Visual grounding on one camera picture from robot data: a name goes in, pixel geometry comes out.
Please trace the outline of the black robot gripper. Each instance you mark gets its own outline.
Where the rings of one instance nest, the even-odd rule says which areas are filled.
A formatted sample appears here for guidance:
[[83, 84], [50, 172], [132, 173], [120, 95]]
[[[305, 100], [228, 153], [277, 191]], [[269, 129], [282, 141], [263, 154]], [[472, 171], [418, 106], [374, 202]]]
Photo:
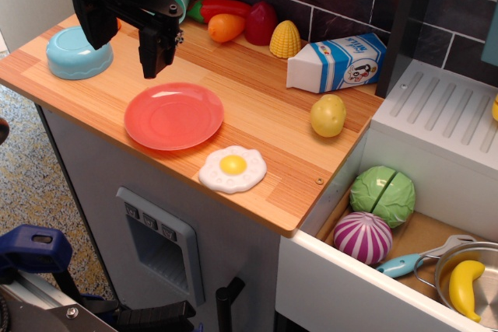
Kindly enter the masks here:
[[173, 63], [183, 30], [149, 26], [178, 24], [181, 7], [174, 0], [72, 0], [75, 14], [90, 45], [98, 50], [117, 33], [117, 19], [139, 31], [139, 60], [145, 79], [154, 79]]

